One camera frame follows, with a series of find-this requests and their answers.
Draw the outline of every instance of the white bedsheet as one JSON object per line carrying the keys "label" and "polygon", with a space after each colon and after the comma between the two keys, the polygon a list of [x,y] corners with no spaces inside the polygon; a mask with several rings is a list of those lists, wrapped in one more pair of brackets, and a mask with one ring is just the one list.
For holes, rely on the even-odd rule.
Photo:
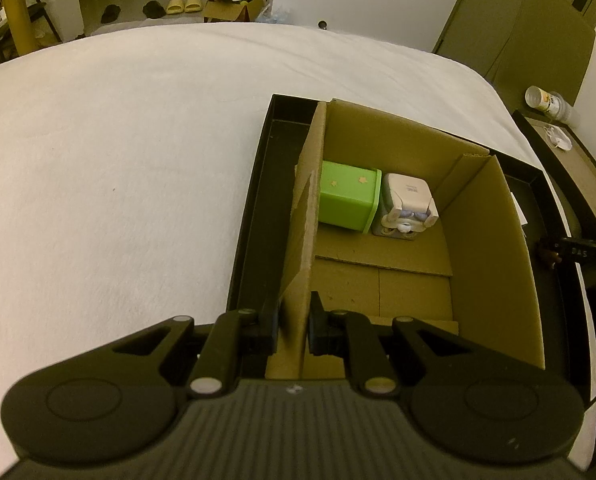
{"label": "white bedsheet", "polygon": [[[357,36],[168,25],[0,65],[0,400],[37,368],[224,310],[274,93],[378,108],[540,167],[478,74]],[[13,460],[0,426],[0,472]]]}

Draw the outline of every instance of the wooden table leg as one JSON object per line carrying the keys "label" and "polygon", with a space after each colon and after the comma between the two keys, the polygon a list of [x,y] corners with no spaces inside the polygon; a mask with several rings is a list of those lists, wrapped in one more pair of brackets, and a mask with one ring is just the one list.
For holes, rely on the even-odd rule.
{"label": "wooden table leg", "polygon": [[31,29],[31,20],[27,12],[25,0],[2,0],[5,8],[9,30],[19,56],[38,50],[38,42]]}

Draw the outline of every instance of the yellow slipper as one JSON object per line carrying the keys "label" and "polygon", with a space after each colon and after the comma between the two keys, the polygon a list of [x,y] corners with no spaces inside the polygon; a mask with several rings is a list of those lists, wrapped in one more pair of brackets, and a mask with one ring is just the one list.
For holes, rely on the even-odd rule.
{"label": "yellow slipper", "polygon": [[185,6],[182,3],[182,0],[171,0],[165,12],[167,14],[180,14],[181,12],[184,12],[184,10]]}
{"label": "yellow slipper", "polygon": [[185,4],[185,12],[198,12],[203,10],[203,3],[201,0],[187,0]]}

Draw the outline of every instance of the green container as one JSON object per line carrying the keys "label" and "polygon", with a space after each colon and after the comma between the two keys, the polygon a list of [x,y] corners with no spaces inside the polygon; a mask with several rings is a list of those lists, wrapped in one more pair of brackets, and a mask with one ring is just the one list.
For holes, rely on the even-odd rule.
{"label": "green container", "polygon": [[380,170],[322,161],[318,221],[369,232],[380,199]]}

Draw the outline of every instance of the small cardboard box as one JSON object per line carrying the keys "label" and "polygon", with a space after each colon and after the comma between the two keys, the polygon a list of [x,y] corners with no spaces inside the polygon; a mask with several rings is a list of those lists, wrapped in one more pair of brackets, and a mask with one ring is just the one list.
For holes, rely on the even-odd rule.
{"label": "small cardboard box", "polygon": [[[422,178],[440,219],[414,241],[318,224],[322,160]],[[544,367],[529,251],[497,158],[411,120],[344,101],[318,104],[295,171],[268,378],[344,376],[340,359],[305,354],[312,290],[326,310],[373,322],[416,317]]]}
{"label": "small cardboard box", "polygon": [[203,10],[204,22],[253,22],[264,6],[264,0],[209,0]]}

